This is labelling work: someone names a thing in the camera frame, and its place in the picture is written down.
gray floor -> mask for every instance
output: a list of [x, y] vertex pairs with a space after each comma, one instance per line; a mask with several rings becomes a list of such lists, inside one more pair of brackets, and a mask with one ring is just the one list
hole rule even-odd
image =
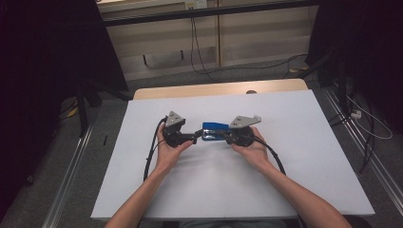
[[[302, 67], [302, 61], [303, 58], [292, 62], [291, 67]], [[281, 63], [281, 61], [247, 66], [268, 67], [277, 63]], [[227, 69], [212, 73], [211, 77], [220, 82], [256, 81], [279, 79], [284, 77], [286, 72], [287, 65], [282, 65], [259, 69]], [[328, 119], [334, 117], [336, 112], [330, 105], [324, 90], [318, 87], [316, 77], [309, 77], [306, 82], [315, 92], [325, 116]], [[128, 94], [133, 94], [136, 89], [141, 87], [208, 83], [215, 82], [206, 75], [195, 72], [176, 73], [129, 82], [130, 92]], [[98, 116], [93, 118], [93, 131], [79, 165], [76, 178], [69, 191], [63, 212], [58, 220], [58, 227], [103, 227], [105, 225], [103, 222], [93, 220], [89, 216], [102, 184], [108, 161], [113, 152], [114, 142], [119, 134], [120, 125], [125, 115], [126, 103], [113, 100], [107, 94], [102, 94], [102, 96], [104, 103], [101, 108], [89, 107], [87, 109], [89, 112], [98, 113]], [[346, 130], [346, 127], [343, 124], [339, 124], [333, 127], [333, 130], [353, 169], [358, 169], [362, 162], [362, 155], [358, 146]], [[378, 134], [385, 133], [380, 126], [376, 130]], [[58, 133], [34, 174], [34, 184], [21, 189], [0, 227], [41, 227], [43, 225], [73, 156], [75, 146], [79, 140], [79, 131], [80, 127], [77, 115], [60, 122]], [[403, 171], [399, 168], [399, 165], [403, 159], [403, 155], [401, 154], [403, 137], [401, 134], [394, 133], [395, 135], [392, 140], [377, 140], [375, 151], [376, 155], [383, 161], [401, 186], [403, 184], [403, 179], [401, 178]], [[402, 227], [402, 216], [397, 211], [371, 167], [368, 167], [358, 179], [376, 212], [374, 216], [365, 219], [374, 228]], [[147, 222], [142, 226], [161, 227], [162, 224], [160, 222]]]

white paper sheet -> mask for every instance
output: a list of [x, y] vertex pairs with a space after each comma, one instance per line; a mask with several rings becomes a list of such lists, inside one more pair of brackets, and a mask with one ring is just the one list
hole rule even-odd
[[[342, 214], [374, 213], [313, 92], [308, 90], [130, 102], [92, 218], [112, 217], [142, 184], [156, 125], [171, 110], [186, 118], [182, 133], [201, 129], [203, 122], [230, 124], [238, 115], [261, 116], [256, 127], [278, 153], [288, 177]], [[269, 159], [277, 165], [271, 154]], [[295, 215], [271, 184], [226, 142], [198, 140], [182, 153], [144, 217], [256, 219]]]

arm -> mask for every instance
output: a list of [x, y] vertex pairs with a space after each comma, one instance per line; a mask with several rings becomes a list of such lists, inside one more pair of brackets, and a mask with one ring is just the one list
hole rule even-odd
[[[254, 134], [262, 139], [255, 127]], [[253, 142], [248, 147], [231, 145], [252, 164], [290, 202], [309, 227], [351, 227], [329, 202], [283, 175], [269, 162], [264, 145]]]
[[130, 198], [119, 208], [109, 220], [106, 227], [137, 227], [148, 203], [151, 201], [161, 182], [169, 171], [175, 166], [183, 150], [187, 149], [192, 142], [185, 142], [176, 148], [170, 147], [163, 141], [163, 126], [157, 133], [158, 159], [155, 169], [145, 182], [134, 192]]

black wall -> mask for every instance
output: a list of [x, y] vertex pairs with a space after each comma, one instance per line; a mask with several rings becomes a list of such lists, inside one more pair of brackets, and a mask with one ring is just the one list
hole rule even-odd
[[127, 89], [92, 0], [2, 0], [0, 4], [0, 219], [57, 129], [61, 102], [83, 79]]
[[319, 72], [328, 85], [337, 78], [338, 62], [356, 87], [403, 132], [403, 16], [392, 1], [332, 1], [319, 7], [308, 64], [325, 53], [336, 57]]

person's left hand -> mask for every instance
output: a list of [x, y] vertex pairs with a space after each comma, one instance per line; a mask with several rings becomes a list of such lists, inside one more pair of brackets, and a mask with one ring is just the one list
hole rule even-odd
[[187, 141], [182, 143], [181, 145], [178, 145], [175, 148], [169, 146], [163, 137], [164, 127], [165, 123], [162, 123], [157, 133], [159, 144], [158, 144], [158, 159], [155, 170], [160, 170], [164, 174], [168, 174], [169, 171], [175, 166], [181, 153], [189, 146], [191, 146], [193, 143], [191, 141]]

